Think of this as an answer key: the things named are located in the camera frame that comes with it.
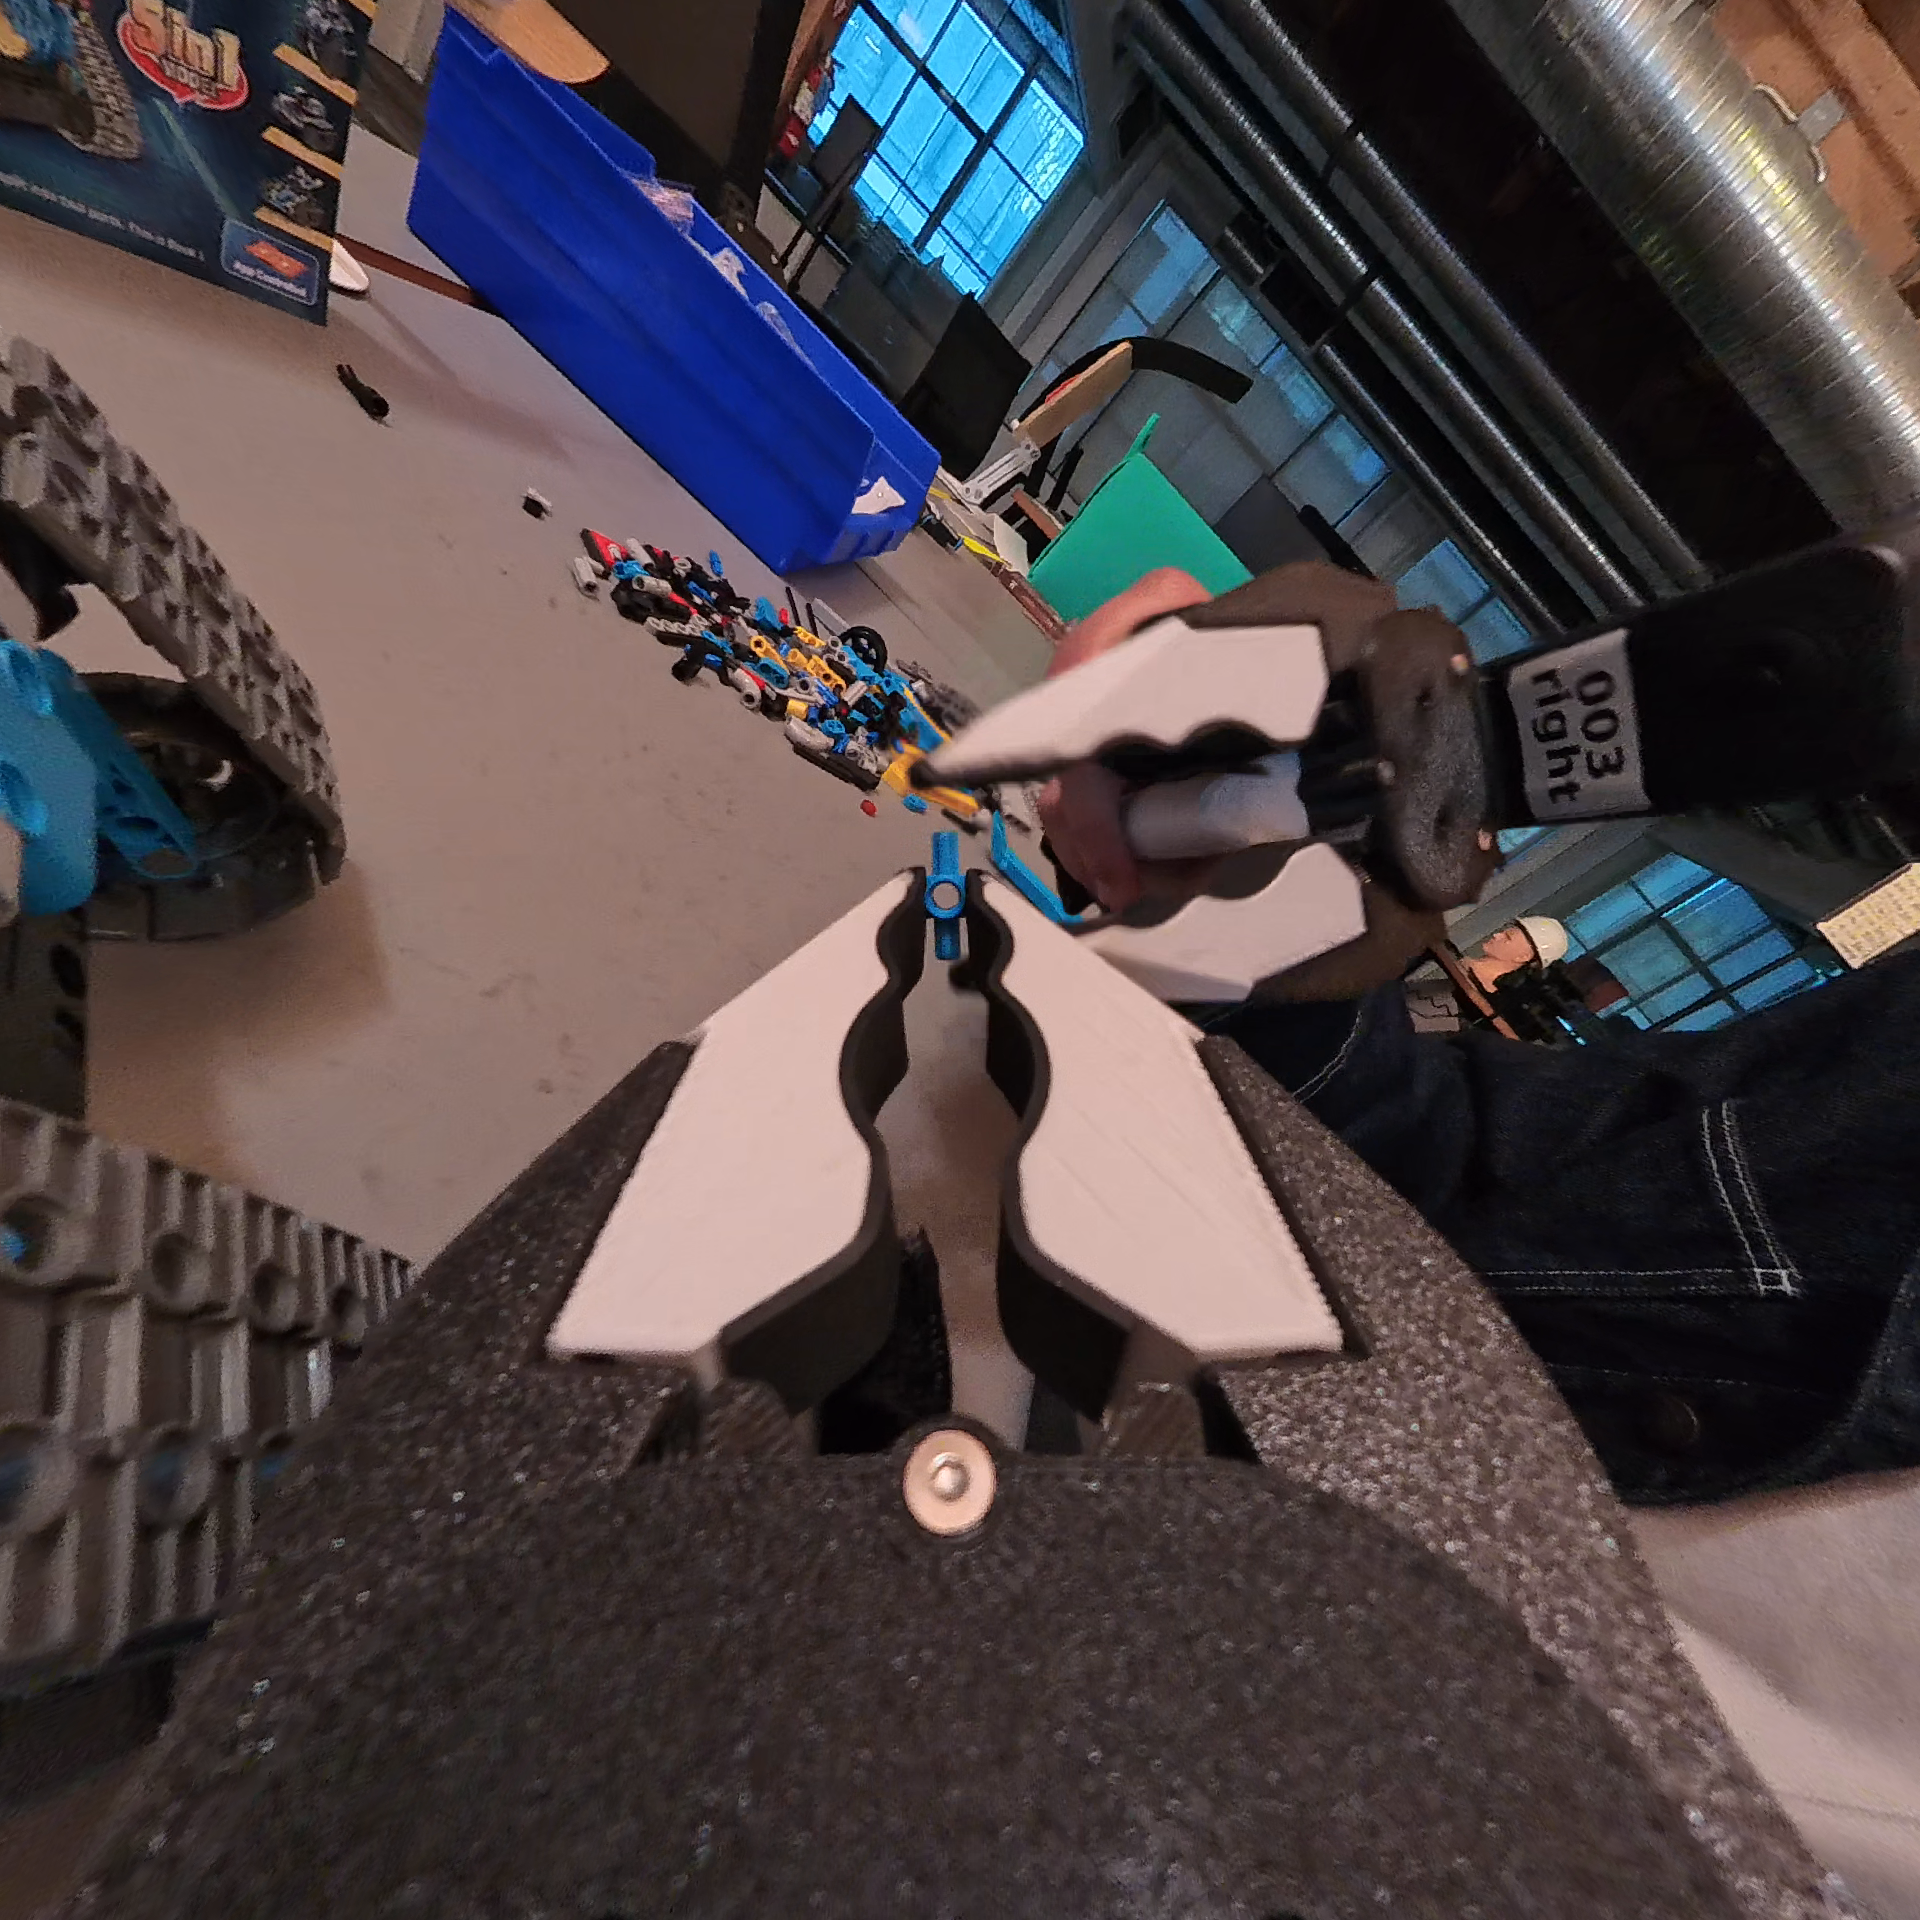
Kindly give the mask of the tracked toy robot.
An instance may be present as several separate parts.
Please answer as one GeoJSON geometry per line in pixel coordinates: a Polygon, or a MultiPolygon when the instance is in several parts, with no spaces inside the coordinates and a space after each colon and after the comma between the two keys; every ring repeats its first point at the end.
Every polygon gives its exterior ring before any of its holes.
{"type": "Polygon", "coordinates": [[[317,694],[58,358],[2,350],[4,1708],[227,1601],[396,1253],[86,1124],[88,944],[223,939],[346,864],[317,694]]]}

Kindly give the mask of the white helmet figure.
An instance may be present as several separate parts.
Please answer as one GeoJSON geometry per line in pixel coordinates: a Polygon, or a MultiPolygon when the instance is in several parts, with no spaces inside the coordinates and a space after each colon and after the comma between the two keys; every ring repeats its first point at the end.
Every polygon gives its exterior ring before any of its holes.
{"type": "Polygon", "coordinates": [[[1565,960],[1567,929],[1558,920],[1522,916],[1491,932],[1464,969],[1493,1019],[1516,1041],[1567,1046],[1576,1038],[1567,1024],[1576,988],[1565,960]]]}

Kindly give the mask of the pile of small toy pieces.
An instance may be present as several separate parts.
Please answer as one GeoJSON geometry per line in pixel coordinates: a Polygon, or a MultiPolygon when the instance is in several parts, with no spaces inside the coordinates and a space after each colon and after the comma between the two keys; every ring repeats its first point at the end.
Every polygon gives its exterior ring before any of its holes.
{"type": "Polygon", "coordinates": [[[1013,785],[915,786],[917,764],[978,718],[968,694],[895,657],[868,625],[844,625],[794,593],[749,598],[724,562],[658,545],[580,533],[570,569],[580,595],[603,597],[675,659],[682,685],[714,682],[744,710],[778,725],[794,754],[850,785],[860,798],[892,793],[902,809],[936,814],[952,832],[986,832],[992,872],[1052,923],[1077,929],[1060,889],[1035,872],[1014,842],[1032,822],[1008,798],[1013,785]]]}

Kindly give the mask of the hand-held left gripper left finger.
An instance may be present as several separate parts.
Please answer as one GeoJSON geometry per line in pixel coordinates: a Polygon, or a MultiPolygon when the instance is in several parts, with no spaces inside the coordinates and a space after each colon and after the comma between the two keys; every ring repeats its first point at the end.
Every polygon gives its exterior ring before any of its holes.
{"type": "Polygon", "coordinates": [[[698,1029],[550,1358],[752,1379],[805,1413],[877,1354],[901,1253],[876,1117],[904,1076],[923,880],[890,877],[698,1029]]]}

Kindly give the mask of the person's right hand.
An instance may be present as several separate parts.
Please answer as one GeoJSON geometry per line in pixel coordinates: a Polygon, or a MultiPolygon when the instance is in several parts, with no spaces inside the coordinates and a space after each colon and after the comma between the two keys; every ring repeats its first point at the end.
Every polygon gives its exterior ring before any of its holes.
{"type": "MultiPolygon", "coordinates": [[[[1330,667],[1354,660],[1374,625],[1398,610],[1391,587],[1326,560],[1276,566],[1250,587],[1254,613],[1279,625],[1318,627],[1330,667]]],[[[1069,674],[1123,646],[1139,628],[1205,609],[1212,598],[1191,573],[1159,566],[1078,620],[1055,646],[1047,674],[1069,674]]],[[[1098,762],[1066,765],[1039,792],[1039,822],[1054,864],[1110,915],[1134,910],[1141,901],[1186,898],[1206,883],[1213,866],[1205,857],[1141,862],[1123,827],[1127,793],[1130,785],[1098,762]]]]}

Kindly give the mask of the person's white shirt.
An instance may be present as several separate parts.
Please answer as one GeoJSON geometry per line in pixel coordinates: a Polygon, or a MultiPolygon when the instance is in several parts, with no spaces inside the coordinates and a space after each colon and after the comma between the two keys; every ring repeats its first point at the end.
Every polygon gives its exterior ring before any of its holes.
{"type": "Polygon", "coordinates": [[[1807,1850],[1918,1915],[1918,1473],[1642,1509],[1679,1649],[1807,1850]]]}

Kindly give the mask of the tan wooden board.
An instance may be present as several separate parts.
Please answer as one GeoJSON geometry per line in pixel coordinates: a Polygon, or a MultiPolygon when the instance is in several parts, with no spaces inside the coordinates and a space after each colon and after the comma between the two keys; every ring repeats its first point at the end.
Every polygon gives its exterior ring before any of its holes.
{"type": "Polygon", "coordinates": [[[582,88],[608,76],[610,59],[549,2],[445,2],[479,34],[536,76],[582,88]]]}

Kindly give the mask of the black board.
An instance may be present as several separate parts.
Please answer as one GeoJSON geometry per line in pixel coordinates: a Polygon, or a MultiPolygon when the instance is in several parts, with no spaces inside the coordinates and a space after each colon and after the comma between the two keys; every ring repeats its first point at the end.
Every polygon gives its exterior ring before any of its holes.
{"type": "Polygon", "coordinates": [[[579,85],[590,108],[634,137],[655,174],[718,212],[759,188],[778,137],[787,59],[803,2],[558,2],[608,59],[579,85]]]}

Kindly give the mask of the white paper note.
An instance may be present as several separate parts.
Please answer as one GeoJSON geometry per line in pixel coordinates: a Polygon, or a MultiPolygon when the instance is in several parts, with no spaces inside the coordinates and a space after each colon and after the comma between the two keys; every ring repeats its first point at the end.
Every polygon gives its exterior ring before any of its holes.
{"type": "Polygon", "coordinates": [[[1918,901],[1918,862],[1911,862],[1819,920],[1815,932],[1847,969],[1860,972],[1915,944],[1918,901]]]}

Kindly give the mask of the blue plastic bin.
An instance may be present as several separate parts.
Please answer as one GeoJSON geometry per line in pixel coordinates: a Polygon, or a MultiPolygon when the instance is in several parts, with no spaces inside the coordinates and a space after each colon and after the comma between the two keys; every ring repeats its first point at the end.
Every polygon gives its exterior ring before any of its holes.
{"type": "Polygon", "coordinates": [[[445,11],[411,234],[768,566],[901,546],[935,446],[704,209],[670,220],[653,169],[445,11]]]}

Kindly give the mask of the wooden panel stand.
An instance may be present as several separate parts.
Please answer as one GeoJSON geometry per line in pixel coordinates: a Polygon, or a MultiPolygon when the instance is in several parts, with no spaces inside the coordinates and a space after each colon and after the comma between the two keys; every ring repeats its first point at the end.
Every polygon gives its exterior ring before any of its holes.
{"type": "Polygon", "coordinates": [[[1179,344],[1149,337],[1109,344],[1074,362],[1039,402],[1011,425],[1008,450],[966,481],[941,470],[939,486],[971,513],[986,513],[999,494],[1037,481],[1055,441],[1110,402],[1134,374],[1174,378],[1227,404],[1238,402],[1254,385],[1250,374],[1179,344]]]}

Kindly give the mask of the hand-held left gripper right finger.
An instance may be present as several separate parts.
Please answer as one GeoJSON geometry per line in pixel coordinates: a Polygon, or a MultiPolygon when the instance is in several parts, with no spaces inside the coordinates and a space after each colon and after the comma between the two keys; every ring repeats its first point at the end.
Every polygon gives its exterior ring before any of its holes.
{"type": "Polygon", "coordinates": [[[1014,1117],[999,1323],[1087,1421],[1134,1384],[1341,1350],[1198,1032],[1003,880],[966,877],[986,1065],[1014,1117]]]}

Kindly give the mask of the small robot kit box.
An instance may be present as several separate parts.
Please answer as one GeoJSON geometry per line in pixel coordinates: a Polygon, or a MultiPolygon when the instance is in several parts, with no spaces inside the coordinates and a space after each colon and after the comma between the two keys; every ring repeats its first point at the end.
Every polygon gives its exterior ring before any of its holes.
{"type": "Polygon", "coordinates": [[[374,2],[4,2],[2,204],[322,324],[374,2]]]}

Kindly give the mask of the green panel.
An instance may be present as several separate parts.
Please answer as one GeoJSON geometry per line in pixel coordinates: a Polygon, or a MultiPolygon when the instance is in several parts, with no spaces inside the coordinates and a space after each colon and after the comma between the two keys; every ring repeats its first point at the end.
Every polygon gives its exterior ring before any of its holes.
{"type": "Polygon", "coordinates": [[[1159,422],[1149,416],[1141,425],[1127,454],[1030,562],[1027,580],[1060,620],[1099,610],[1156,569],[1179,569],[1210,595],[1253,580],[1253,571],[1147,454],[1159,422]]]}

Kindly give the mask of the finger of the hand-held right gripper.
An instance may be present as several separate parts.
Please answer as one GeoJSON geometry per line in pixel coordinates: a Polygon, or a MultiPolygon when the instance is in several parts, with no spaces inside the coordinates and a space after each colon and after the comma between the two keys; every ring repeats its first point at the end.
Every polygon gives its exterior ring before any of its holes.
{"type": "Polygon", "coordinates": [[[1162,1001],[1247,1001],[1267,980],[1365,932],[1362,877],[1340,853],[1274,853],[1279,864],[1253,894],[1195,894],[1165,920],[1101,920],[1074,939],[1162,1001]]]}
{"type": "Polygon", "coordinates": [[[1327,698],[1314,627],[1149,622],[1110,651],[988,709],[927,752],[915,786],[1037,780],[1099,762],[1167,780],[1302,745],[1327,698]]]}

